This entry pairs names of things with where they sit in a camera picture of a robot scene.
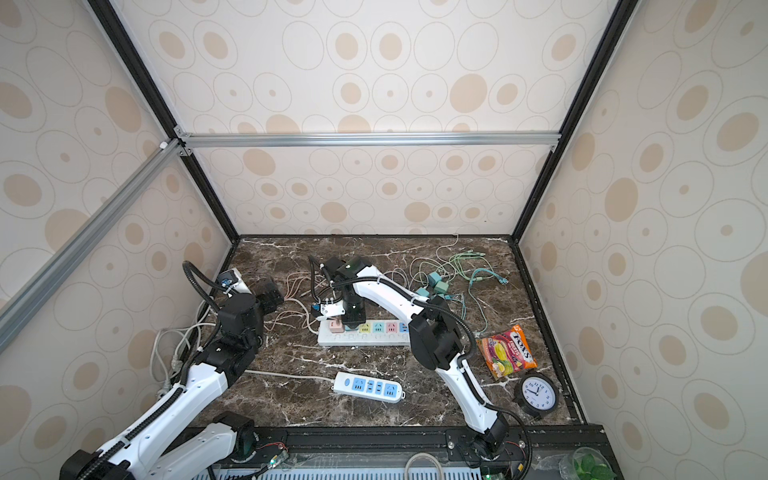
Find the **light green charger plug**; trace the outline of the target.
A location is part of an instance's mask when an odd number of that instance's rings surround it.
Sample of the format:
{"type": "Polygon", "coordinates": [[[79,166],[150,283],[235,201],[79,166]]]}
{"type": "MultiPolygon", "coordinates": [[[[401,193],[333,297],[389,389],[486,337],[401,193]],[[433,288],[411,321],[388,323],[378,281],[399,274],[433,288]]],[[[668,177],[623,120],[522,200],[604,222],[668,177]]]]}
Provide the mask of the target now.
{"type": "Polygon", "coordinates": [[[440,295],[440,294],[446,294],[449,289],[449,284],[445,281],[438,281],[435,286],[433,287],[433,291],[440,295]]]}

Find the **short white blue power strip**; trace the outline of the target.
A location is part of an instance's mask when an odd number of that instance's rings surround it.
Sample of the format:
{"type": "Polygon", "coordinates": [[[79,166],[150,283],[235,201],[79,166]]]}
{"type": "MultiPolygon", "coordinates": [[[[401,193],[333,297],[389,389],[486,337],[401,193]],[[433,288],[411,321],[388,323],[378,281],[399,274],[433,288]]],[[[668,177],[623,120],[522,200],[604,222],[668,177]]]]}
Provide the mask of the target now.
{"type": "Polygon", "coordinates": [[[405,398],[402,386],[396,381],[339,372],[333,382],[333,391],[368,400],[399,403],[405,398]]]}

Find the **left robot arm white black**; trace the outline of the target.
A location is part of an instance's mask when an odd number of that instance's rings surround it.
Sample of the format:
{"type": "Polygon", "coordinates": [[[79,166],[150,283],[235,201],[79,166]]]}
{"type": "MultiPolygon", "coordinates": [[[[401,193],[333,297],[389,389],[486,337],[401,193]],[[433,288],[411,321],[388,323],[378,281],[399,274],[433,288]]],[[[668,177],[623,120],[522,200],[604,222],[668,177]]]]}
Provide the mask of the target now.
{"type": "Polygon", "coordinates": [[[190,479],[225,458],[246,462],[256,453],[252,420],[223,413],[193,438],[175,441],[209,404],[248,370],[265,341],[264,320],[284,296],[273,280],[251,291],[235,269],[216,279],[192,262],[182,270],[216,316],[211,336],[181,367],[176,383],[138,420],[95,452],[75,452],[62,479],[190,479]]]}

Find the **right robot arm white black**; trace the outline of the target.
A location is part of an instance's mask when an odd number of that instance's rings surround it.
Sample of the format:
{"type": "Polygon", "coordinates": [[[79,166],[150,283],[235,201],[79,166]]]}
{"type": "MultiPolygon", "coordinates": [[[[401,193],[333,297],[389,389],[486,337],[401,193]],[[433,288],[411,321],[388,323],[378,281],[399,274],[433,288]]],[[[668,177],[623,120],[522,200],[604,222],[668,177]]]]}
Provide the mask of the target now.
{"type": "Polygon", "coordinates": [[[458,403],[465,423],[475,433],[472,446],[482,458],[491,459],[510,443],[509,421],[520,429],[519,448],[531,456],[532,442],[524,421],[514,412],[494,405],[475,378],[468,360],[476,341],[468,325],[440,297],[408,290],[386,277],[369,260],[333,257],[322,262],[308,257],[312,313],[344,333],[363,331],[366,305],[373,303],[394,316],[382,327],[406,328],[411,353],[427,370],[435,372],[458,403]]]}

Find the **long white colourful power strip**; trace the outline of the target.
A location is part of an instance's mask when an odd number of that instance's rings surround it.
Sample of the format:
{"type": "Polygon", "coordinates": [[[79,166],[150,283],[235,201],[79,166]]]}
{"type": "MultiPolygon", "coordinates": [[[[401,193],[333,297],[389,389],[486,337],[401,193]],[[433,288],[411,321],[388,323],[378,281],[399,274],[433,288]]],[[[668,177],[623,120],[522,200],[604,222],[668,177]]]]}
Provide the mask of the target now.
{"type": "Polygon", "coordinates": [[[323,320],[318,329],[318,344],[323,347],[409,346],[406,322],[395,319],[367,321],[355,330],[334,334],[329,331],[329,320],[323,320]]]}

